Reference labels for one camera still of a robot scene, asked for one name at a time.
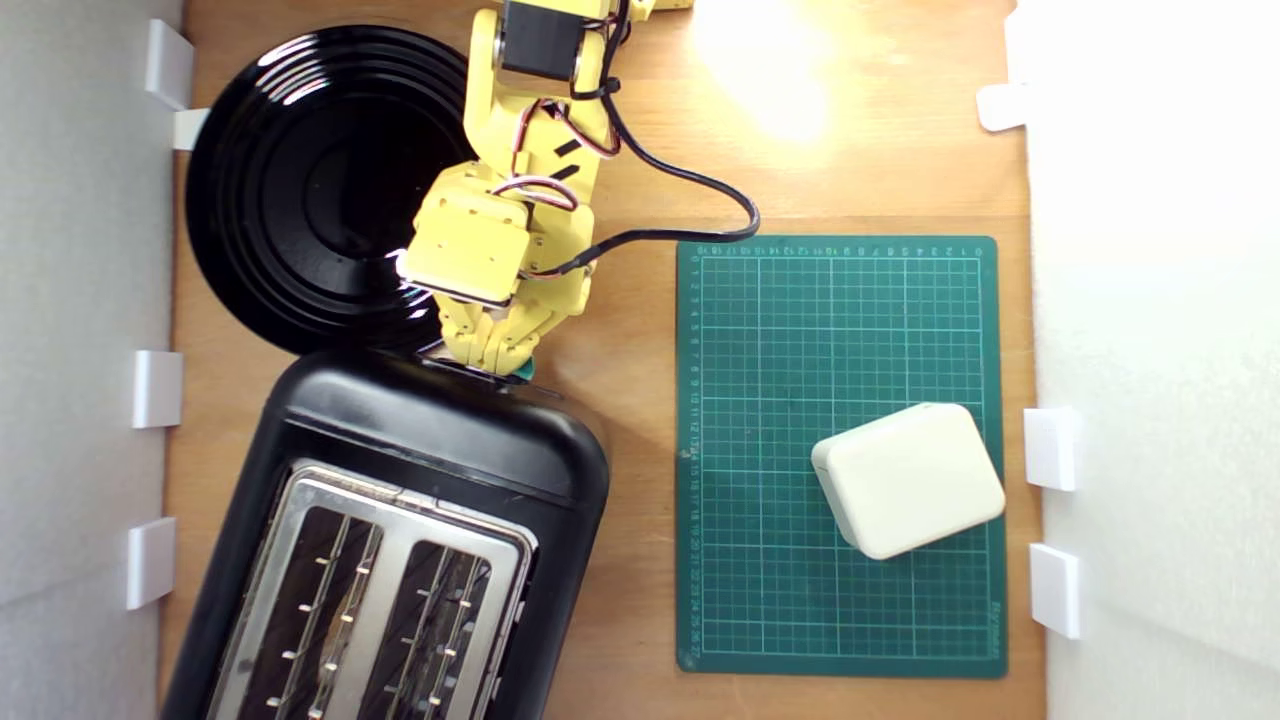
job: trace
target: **toaster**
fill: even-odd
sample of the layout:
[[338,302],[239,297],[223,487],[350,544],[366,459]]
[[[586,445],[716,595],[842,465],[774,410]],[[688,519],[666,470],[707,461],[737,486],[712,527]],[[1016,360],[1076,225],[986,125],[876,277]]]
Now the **toaster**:
[[165,720],[539,717],[608,492],[589,414],[374,350],[262,411]]

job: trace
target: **cutting mat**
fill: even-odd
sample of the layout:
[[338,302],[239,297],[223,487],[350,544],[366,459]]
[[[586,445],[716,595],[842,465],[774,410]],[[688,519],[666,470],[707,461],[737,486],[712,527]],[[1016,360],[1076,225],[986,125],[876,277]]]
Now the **cutting mat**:
[[686,243],[678,277],[681,667],[1004,675],[1004,519],[869,560],[809,464],[823,437],[941,401],[1004,475],[995,241]]

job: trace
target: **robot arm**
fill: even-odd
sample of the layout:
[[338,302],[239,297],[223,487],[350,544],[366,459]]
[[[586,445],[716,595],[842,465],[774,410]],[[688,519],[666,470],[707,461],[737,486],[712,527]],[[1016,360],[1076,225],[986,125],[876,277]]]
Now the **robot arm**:
[[[591,192],[600,160],[622,146],[604,101],[614,88],[602,83],[630,23],[648,19],[655,1],[691,5],[507,0],[502,15],[476,14],[463,124],[479,160],[440,173],[397,258],[404,283],[435,293],[460,363],[511,374],[543,336],[585,310],[604,250],[591,245]],[[564,81],[570,95],[506,87],[499,69]]]

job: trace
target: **toaster crumb grill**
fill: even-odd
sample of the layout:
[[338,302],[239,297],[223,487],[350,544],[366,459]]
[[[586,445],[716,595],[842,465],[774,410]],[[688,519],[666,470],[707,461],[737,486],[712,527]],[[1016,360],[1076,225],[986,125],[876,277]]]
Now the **toaster crumb grill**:
[[260,551],[209,716],[483,715],[534,550],[518,525],[375,480],[298,470]]

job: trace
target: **wooden table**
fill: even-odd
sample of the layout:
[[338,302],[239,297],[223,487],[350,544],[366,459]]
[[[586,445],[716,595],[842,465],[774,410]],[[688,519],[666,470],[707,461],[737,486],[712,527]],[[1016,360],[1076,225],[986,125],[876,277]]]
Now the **wooden table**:
[[[261,51],[340,23],[412,28],[465,47],[481,0],[189,0],[197,106]],[[673,247],[599,266],[588,314],[539,351],[540,380],[600,411],[613,491],[559,662],[549,719],[1044,716],[1044,644],[1028,609],[1039,502],[1023,482],[1033,402],[1023,138],[978,128],[974,91],[1005,77],[1012,0],[698,0],[640,26],[614,68],[620,105],[662,158],[746,190],[768,233],[986,233],[1000,242],[1009,488],[1010,673],[1000,682],[686,675],[675,662]],[[184,172],[178,165],[178,179]],[[728,227],[737,209],[623,156],[602,172],[598,236],[639,224]],[[660,199],[677,197],[666,201]],[[178,210],[179,225],[184,223]],[[179,520],[164,609],[166,682],[257,413],[291,357],[214,299],[178,232],[174,346],[187,407],[169,445]],[[607,347],[622,348],[609,352]]]

